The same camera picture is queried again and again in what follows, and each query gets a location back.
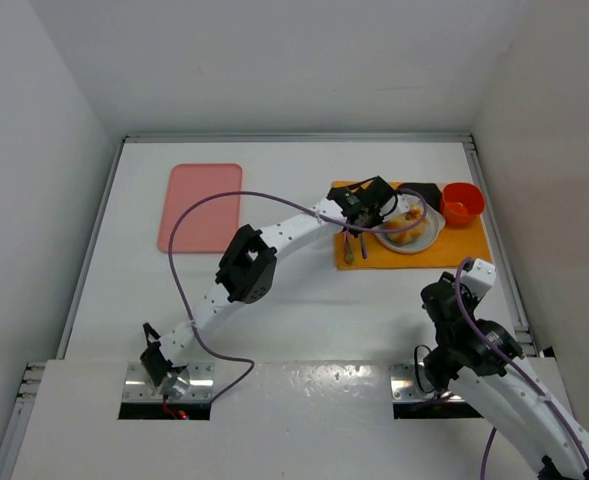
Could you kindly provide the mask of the golden bread roll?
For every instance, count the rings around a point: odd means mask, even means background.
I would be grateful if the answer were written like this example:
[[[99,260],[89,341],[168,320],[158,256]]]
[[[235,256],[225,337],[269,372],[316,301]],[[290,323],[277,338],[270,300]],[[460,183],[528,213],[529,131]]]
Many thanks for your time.
[[[413,204],[403,214],[391,217],[384,228],[388,230],[387,238],[398,245],[407,245],[418,240],[425,232],[429,221],[424,208]]]

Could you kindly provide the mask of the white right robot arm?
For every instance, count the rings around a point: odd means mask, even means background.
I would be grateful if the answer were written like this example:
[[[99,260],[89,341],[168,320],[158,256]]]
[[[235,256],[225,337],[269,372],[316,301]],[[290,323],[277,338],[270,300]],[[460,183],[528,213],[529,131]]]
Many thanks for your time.
[[[461,269],[422,290],[437,342],[424,360],[426,378],[491,423],[538,478],[589,479],[589,432],[544,385],[515,338],[473,316],[492,284]]]

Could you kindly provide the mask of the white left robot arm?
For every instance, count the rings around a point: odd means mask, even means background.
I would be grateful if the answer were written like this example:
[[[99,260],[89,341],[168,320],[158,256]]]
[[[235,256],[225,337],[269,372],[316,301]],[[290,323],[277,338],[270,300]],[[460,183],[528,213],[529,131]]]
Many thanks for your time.
[[[273,225],[239,227],[224,251],[214,283],[199,308],[194,310],[182,286],[174,260],[174,243],[184,221],[210,202],[227,197],[249,196],[291,207],[298,214]],[[228,191],[210,195],[188,207],[177,218],[168,238],[167,256],[175,286],[187,320],[172,332],[160,335],[150,324],[143,325],[147,346],[140,356],[151,383],[167,397],[180,396],[181,375],[188,368],[190,343],[196,342],[210,356],[247,369],[215,396],[220,397],[244,380],[255,368],[250,358],[226,355],[209,347],[202,334],[217,326],[240,308],[258,302],[273,285],[280,261],[314,241],[346,232],[381,233],[386,217],[398,204],[398,190],[379,176],[333,187],[312,207],[257,191]]]

